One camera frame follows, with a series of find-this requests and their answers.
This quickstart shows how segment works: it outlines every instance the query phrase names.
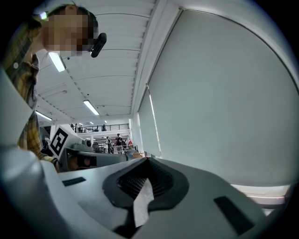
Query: shirt sleeve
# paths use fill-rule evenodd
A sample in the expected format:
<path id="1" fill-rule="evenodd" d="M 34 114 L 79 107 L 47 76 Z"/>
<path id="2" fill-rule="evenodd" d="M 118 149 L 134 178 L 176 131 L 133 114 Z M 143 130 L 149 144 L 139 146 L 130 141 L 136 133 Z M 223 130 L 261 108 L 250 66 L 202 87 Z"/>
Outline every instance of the shirt sleeve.
<path id="1" fill-rule="evenodd" d="M 35 111 L 30 116 L 28 121 L 27 147 L 28 150 L 35 153 L 35 155 L 38 157 L 39 160 L 46 160 L 49 162 L 52 162 L 54 160 L 53 157 L 41 153 L 42 142 L 39 135 L 39 125 L 38 125 L 37 114 Z"/>

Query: gray window shade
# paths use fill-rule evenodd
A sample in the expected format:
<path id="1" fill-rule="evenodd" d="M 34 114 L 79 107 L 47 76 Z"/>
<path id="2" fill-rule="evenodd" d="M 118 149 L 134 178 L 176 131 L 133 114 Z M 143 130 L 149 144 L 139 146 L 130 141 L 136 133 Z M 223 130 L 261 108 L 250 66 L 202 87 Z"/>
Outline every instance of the gray window shade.
<path id="1" fill-rule="evenodd" d="M 139 119 L 144 151 L 147 151 L 150 154 L 160 155 L 148 91 L 145 92 L 139 109 Z"/>
<path id="2" fill-rule="evenodd" d="M 298 179 L 298 94 L 277 56 L 248 30 L 183 12 L 149 89 L 164 159 L 238 185 Z"/>

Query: black rectangular strip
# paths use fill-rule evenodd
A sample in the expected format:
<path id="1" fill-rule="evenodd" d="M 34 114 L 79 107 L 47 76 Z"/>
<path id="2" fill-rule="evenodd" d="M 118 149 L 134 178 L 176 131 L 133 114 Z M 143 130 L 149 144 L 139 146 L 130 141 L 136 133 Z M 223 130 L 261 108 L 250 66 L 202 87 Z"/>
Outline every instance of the black rectangular strip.
<path id="1" fill-rule="evenodd" d="M 84 181 L 86 181 L 85 178 L 77 177 L 77 178 L 62 181 L 62 183 L 64 184 L 65 187 L 67 187 L 67 186 L 71 186 L 71 185 L 74 185 L 74 184 L 77 184 L 77 183 L 80 183 L 80 182 L 84 182 Z"/>
<path id="2" fill-rule="evenodd" d="M 254 224 L 250 222 L 249 219 L 227 197 L 215 198 L 214 202 L 239 235 L 254 226 Z"/>

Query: man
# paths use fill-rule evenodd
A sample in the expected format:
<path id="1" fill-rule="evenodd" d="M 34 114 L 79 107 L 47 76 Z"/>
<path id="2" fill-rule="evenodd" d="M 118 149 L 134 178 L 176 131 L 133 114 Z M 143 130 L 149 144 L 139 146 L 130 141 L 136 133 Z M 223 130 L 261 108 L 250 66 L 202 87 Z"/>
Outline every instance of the man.
<path id="1" fill-rule="evenodd" d="M 111 139 L 109 139 L 109 136 L 107 136 L 107 145 L 108 145 L 108 153 L 111 153 Z"/>
<path id="2" fill-rule="evenodd" d="M 95 16 L 83 7 L 61 5 L 48 13 L 47 17 L 47 21 L 32 18 L 23 23 L 12 37 L 2 61 L 13 85 L 33 110 L 36 107 L 35 85 L 39 71 L 36 53 L 42 49 L 48 52 L 87 50 L 98 34 Z M 35 111 L 24 127 L 18 145 L 35 153 L 38 159 L 52 162 L 57 172 L 60 171 L 58 160 L 41 152 Z"/>
<path id="3" fill-rule="evenodd" d="M 121 138 L 120 134 L 117 134 L 117 137 L 115 138 L 115 141 L 116 141 L 117 153 L 119 155 L 121 155 L 121 141 L 122 141 L 122 138 Z"/>

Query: plaid shirt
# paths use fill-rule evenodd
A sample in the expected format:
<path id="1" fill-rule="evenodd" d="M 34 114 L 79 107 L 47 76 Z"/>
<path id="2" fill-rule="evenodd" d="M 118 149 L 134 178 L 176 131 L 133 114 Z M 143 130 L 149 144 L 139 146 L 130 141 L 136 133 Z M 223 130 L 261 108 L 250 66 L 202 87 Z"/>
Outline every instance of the plaid shirt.
<path id="1" fill-rule="evenodd" d="M 35 85 L 39 71 L 39 61 L 36 55 L 32 56 L 31 62 L 24 61 L 24 57 L 34 38 L 38 36 L 41 26 L 38 20 L 33 20 L 33 22 L 39 27 L 32 28 L 29 23 L 24 23 L 18 28 L 7 47 L 2 65 L 21 97 L 34 110 L 37 102 Z M 33 111 L 24 127 L 18 145 L 35 153 L 40 160 L 53 161 L 52 157 L 41 153 L 42 143 L 35 111 Z"/>

